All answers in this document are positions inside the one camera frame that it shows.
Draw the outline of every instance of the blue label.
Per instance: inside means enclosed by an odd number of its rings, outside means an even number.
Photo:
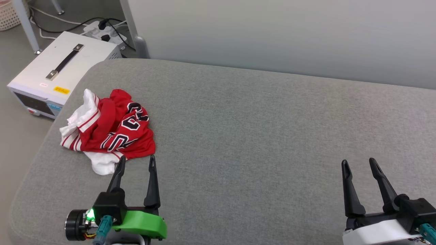
[[[52,104],[47,104],[50,108],[52,108],[53,110],[57,110],[60,111],[62,109],[62,107],[57,106],[57,105],[52,105]]]

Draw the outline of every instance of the teal connector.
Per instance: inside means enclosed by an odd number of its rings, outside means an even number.
[[[420,225],[419,233],[425,240],[429,241],[432,245],[436,245],[436,231],[431,225],[427,223]]]
[[[97,229],[96,236],[92,241],[93,245],[104,245],[106,241],[106,236],[113,225],[112,217],[110,215],[105,215],[101,219],[99,228]]]

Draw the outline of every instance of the table leg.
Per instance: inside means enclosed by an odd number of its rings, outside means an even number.
[[[65,11],[61,8],[59,5],[58,0],[51,0],[51,3],[54,5],[54,8],[56,9],[56,12],[60,15],[65,13]]]
[[[21,25],[23,26],[24,32],[32,46],[32,49],[35,54],[40,54],[42,49],[39,48],[38,42],[36,41],[35,33],[33,33],[32,26],[30,25],[30,21],[27,18],[27,12],[24,8],[23,2],[21,0],[12,0],[12,4],[15,7],[15,11],[17,12],[17,16],[21,21]]]

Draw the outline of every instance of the table surface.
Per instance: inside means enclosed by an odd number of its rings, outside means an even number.
[[[120,59],[91,68],[55,120],[12,205],[15,244],[69,244],[66,215],[109,184],[59,145],[85,88],[124,89],[149,113],[168,225],[156,244],[341,244],[343,159],[367,213],[382,210],[370,157],[398,194],[436,204],[436,91]],[[127,162],[128,206],[143,202],[148,160]]]

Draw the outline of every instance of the white basket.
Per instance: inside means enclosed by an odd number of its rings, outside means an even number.
[[[29,16],[29,6],[23,0],[24,8],[26,9],[27,16]],[[21,24],[15,12],[14,6],[11,1],[0,6],[0,31],[5,31]]]

